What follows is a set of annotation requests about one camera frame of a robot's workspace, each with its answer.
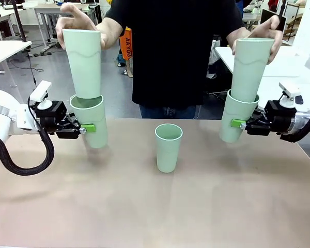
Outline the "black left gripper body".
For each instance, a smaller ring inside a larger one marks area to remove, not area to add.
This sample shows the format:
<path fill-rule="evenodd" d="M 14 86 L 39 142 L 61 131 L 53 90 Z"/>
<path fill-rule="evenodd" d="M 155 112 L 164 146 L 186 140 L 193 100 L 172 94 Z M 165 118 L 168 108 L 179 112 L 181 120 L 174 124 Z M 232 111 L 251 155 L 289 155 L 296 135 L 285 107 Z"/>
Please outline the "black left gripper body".
<path fill-rule="evenodd" d="M 48 134 L 56 134 L 61 139 L 77 139 L 81 125 L 74 113 L 69 113 L 62 101 L 52 101 L 47 109 L 40 109 L 40 104 L 35 104 L 35 114 L 41 127 Z"/>

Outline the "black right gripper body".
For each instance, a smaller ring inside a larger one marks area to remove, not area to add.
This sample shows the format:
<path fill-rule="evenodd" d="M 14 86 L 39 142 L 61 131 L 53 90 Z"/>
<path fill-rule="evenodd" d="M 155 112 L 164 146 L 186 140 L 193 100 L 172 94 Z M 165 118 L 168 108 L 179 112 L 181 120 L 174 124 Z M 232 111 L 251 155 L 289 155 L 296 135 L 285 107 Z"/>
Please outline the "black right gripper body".
<path fill-rule="evenodd" d="M 263 111 L 255 110 L 245 123 L 247 134 L 268 136 L 270 132 L 286 133 L 295 117 L 295 107 L 286 108 L 280 105 L 279 100 L 267 102 Z"/>

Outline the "person's left hand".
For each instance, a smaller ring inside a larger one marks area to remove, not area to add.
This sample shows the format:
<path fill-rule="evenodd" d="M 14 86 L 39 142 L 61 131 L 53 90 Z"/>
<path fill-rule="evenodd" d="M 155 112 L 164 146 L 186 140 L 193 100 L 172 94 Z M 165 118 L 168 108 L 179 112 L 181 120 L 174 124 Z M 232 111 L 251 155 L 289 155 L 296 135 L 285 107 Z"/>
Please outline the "person's left hand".
<path fill-rule="evenodd" d="M 251 32 L 248 31 L 245 27 L 241 27 L 233 32 L 231 32 L 226 40 L 228 41 L 229 46 L 232 50 L 232 55 L 235 55 L 236 50 L 236 40 L 240 38 L 269 38 L 274 39 L 274 43 L 270 50 L 270 55 L 267 64 L 270 64 L 275 56 L 277 55 L 280 46 L 282 44 L 283 32 L 277 30 L 277 27 L 280 24 L 279 17 L 273 15 L 271 18 L 258 25 Z"/>

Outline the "person's right hand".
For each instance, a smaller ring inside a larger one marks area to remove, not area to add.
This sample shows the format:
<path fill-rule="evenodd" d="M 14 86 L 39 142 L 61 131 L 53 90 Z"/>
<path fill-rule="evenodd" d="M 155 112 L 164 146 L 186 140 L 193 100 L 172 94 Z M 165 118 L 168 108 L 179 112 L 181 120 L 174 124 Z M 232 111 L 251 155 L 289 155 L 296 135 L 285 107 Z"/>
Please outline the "person's right hand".
<path fill-rule="evenodd" d="M 63 29 L 81 29 L 100 31 L 101 33 L 101 47 L 102 49 L 109 49 L 115 42 L 116 38 L 112 36 L 109 19 L 104 18 L 102 22 L 95 25 L 94 22 L 81 10 L 79 10 L 72 3 L 64 3 L 61 8 L 61 12 L 70 13 L 73 17 L 61 17 L 56 24 L 57 39 L 60 46 L 65 50 L 65 42 L 63 36 Z"/>

